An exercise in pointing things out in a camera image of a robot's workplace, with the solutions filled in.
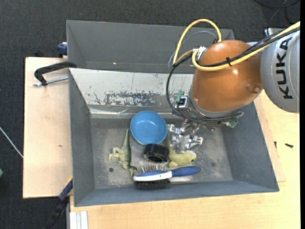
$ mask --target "white cable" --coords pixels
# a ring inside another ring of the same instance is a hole
[[[5,137],[8,139],[8,141],[10,142],[10,144],[14,147],[14,149],[17,151],[17,153],[23,158],[22,153],[19,151],[19,149],[15,146],[15,144],[10,140],[9,136],[5,133],[5,131],[1,128],[0,126],[0,130],[1,132],[5,135]]]

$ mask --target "blue bowl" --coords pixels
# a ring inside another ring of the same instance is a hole
[[[132,118],[130,132],[140,144],[159,144],[166,138],[167,126],[160,115],[153,111],[144,110]]]

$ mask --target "toy dinosaur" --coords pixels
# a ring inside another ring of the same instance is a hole
[[[130,144],[129,144],[129,129],[127,129],[127,131],[126,131],[123,146],[121,148],[114,147],[112,149],[112,154],[109,154],[108,161],[110,161],[113,157],[118,158],[119,159],[119,164],[125,170],[129,170],[130,175],[133,176],[133,173],[136,170],[136,168],[130,166],[131,148],[130,148]]]
[[[167,148],[168,157],[171,160],[168,164],[169,168],[177,166],[185,166],[192,163],[196,159],[196,153],[192,150],[186,150],[184,153],[176,153],[176,150],[171,148],[170,132],[167,132]]]

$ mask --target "black clamp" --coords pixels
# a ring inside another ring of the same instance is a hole
[[[147,144],[145,146],[144,158],[155,163],[167,162],[168,148],[158,144]]]
[[[49,66],[41,67],[37,69],[34,73],[34,76],[41,82],[43,86],[46,86],[48,83],[46,79],[42,76],[42,74],[46,74],[52,71],[61,70],[64,68],[76,68],[76,64],[69,61],[64,61],[61,63],[52,64]]]

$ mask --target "yellow cable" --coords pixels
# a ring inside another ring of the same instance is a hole
[[[178,62],[179,60],[183,59],[184,57],[186,57],[186,56],[192,54],[193,51],[194,51],[194,50],[192,49],[192,50],[189,50],[189,51],[185,52],[184,54],[182,54],[182,55],[176,60],[176,62]]]
[[[295,23],[295,24],[293,24],[292,26],[288,27],[287,29],[283,30],[281,33],[279,33],[278,35],[276,35],[275,38],[278,37],[278,36],[280,36],[280,35],[282,35],[282,34],[284,34],[284,33],[286,33],[286,32],[289,32],[289,31],[291,31],[291,30],[293,30],[293,29],[295,29],[295,28],[297,28],[297,27],[299,27],[299,26],[301,26],[301,22],[300,22],[300,21],[297,22],[297,23]],[[251,53],[249,53],[249,54],[243,56],[243,57],[240,58],[240,59],[231,61],[231,62],[230,62],[230,65],[235,65],[235,64],[241,63],[242,61],[244,61],[244,60],[246,60],[246,59],[252,57],[253,55],[255,55],[255,54],[257,54],[258,52],[260,52],[261,50],[265,49],[265,48],[268,47],[269,45],[266,45],[266,46],[264,46],[264,47],[262,47],[262,48],[259,48],[259,49],[255,50],[255,51],[253,51],[253,52],[251,52]],[[219,66],[215,66],[215,67],[204,67],[204,66],[201,66],[201,65],[199,65],[199,64],[196,62],[196,58],[195,58],[195,57],[196,57],[196,54],[198,53],[198,51],[199,51],[199,49],[195,50],[195,51],[193,52],[193,55],[192,55],[192,63],[193,63],[193,65],[194,65],[197,69],[202,70],[202,71],[218,71],[218,70],[222,70],[222,69],[225,69],[225,68],[230,67],[230,65],[229,65],[228,63],[222,64],[222,65],[219,65]]]
[[[186,29],[185,29],[184,32],[182,33],[182,35],[181,35],[181,37],[180,37],[180,40],[179,40],[179,42],[178,42],[178,44],[177,44],[176,52],[175,52],[175,55],[174,55],[174,58],[173,58],[173,63],[175,63],[175,62],[177,61],[176,59],[177,59],[177,57],[178,57],[178,52],[179,52],[179,50],[180,50],[182,40],[183,40],[183,38],[185,37],[186,33],[188,32],[188,30],[189,30],[192,26],[194,26],[195,24],[198,24],[198,23],[200,23],[200,22],[206,22],[206,23],[209,23],[210,25],[212,25],[212,26],[215,28],[216,32],[217,32],[218,41],[219,41],[219,42],[221,41],[221,33],[220,33],[220,31],[219,31],[219,29],[218,29],[218,27],[217,27],[216,24],[214,24],[212,21],[206,20],[206,19],[199,19],[199,20],[196,20],[196,21],[192,22],[191,24],[189,24],[189,26],[186,27]]]

